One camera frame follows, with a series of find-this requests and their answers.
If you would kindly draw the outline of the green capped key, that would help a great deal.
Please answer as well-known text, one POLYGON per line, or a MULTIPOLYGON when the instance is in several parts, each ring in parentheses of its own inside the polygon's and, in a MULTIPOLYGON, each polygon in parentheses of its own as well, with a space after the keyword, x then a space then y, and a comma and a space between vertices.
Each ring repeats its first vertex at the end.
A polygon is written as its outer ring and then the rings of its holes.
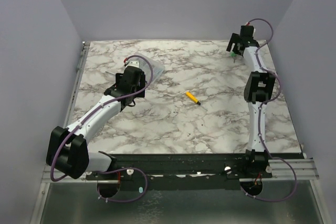
POLYGON ((233 59, 233 62, 236 62, 237 55, 234 52, 230 53, 231 58, 233 59))

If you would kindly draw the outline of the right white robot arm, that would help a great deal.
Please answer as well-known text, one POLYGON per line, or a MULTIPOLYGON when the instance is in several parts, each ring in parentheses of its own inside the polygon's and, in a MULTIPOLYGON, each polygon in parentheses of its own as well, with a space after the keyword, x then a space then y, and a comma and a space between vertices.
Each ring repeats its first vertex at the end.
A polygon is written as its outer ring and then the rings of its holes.
POLYGON ((269 165, 269 151, 265 143, 267 103, 271 100, 276 78, 266 68, 258 55, 259 43, 254 39, 254 27, 245 24, 238 34, 233 33, 227 51, 242 56, 250 70, 244 89, 244 100, 249 109, 249 140, 241 164, 244 177, 255 177, 266 171, 269 165))

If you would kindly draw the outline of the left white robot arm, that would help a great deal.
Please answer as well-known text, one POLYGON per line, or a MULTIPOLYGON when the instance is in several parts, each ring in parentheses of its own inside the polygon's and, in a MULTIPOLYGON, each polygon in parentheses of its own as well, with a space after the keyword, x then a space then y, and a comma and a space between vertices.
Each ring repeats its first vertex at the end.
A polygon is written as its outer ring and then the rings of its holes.
POLYGON ((104 179, 112 178, 116 172, 113 157, 104 152, 89 152, 88 143, 112 117, 133 105, 135 98, 144 97, 145 84, 144 71, 134 65, 127 66, 84 116, 67 127, 54 128, 46 157, 51 171, 58 170, 74 179, 85 172, 98 172, 104 179))

